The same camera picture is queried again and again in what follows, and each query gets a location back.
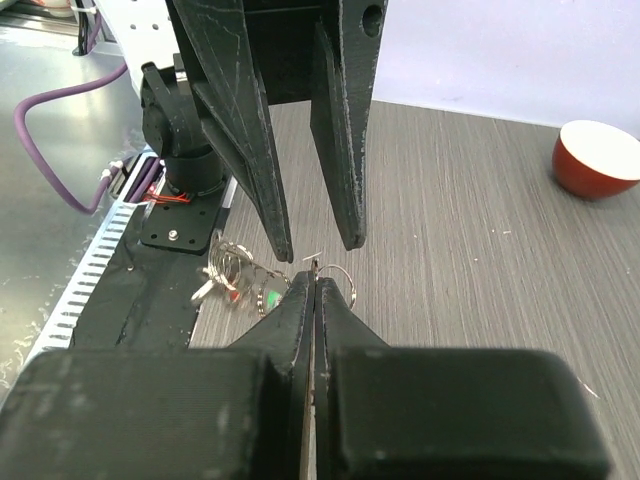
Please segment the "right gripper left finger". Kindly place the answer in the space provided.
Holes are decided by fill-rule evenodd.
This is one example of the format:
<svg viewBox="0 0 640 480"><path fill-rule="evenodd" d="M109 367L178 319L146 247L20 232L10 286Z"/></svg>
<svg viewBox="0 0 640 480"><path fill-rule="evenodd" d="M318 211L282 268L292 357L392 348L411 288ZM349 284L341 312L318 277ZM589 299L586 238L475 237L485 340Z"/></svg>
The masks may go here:
<svg viewBox="0 0 640 480"><path fill-rule="evenodd" d="M1 410L5 479L302 479L315 282L225 348L58 350Z"/></svg>

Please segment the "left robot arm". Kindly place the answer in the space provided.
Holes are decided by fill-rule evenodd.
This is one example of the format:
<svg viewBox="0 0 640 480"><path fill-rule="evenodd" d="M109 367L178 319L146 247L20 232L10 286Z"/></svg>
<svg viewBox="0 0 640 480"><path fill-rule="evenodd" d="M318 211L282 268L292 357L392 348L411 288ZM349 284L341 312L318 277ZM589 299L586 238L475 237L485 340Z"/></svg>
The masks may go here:
<svg viewBox="0 0 640 480"><path fill-rule="evenodd" d="M349 250L367 234L366 133L387 5L383 1L164 1L170 66L140 37L130 64L146 142L169 185L203 195L231 174L252 201L276 258L293 259L269 109L307 101L337 228Z"/></svg>

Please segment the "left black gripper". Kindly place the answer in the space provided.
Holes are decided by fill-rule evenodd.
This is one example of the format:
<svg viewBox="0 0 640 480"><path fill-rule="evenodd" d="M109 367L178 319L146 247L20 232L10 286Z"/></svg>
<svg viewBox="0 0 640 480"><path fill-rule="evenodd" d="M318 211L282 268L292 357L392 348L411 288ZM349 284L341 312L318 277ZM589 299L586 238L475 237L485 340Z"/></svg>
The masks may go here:
<svg viewBox="0 0 640 480"><path fill-rule="evenodd" d="M250 198L280 262L293 261L293 245L268 103L311 99L310 127L338 231L346 249L361 248L366 135L387 5L167 3L205 139Z"/></svg>

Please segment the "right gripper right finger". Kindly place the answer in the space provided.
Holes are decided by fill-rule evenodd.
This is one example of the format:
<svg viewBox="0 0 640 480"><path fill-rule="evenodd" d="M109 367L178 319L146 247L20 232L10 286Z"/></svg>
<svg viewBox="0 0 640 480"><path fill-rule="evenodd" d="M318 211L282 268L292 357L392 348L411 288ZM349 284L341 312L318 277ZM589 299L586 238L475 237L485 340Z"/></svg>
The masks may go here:
<svg viewBox="0 0 640 480"><path fill-rule="evenodd" d="M336 283L315 287L321 479L605 479L609 454L567 363L544 350L385 343Z"/></svg>

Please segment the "green key tag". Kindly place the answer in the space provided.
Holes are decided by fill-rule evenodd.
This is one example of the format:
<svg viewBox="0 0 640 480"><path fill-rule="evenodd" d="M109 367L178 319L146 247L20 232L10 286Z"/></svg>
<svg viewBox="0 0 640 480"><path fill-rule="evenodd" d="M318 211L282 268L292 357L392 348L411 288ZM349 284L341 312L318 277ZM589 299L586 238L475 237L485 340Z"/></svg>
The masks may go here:
<svg viewBox="0 0 640 480"><path fill-rule="evenodd" d="M273 290L269 290L265 296L265 307L267 310L271 310L278 306L282 298L282 295Z"/></svg>

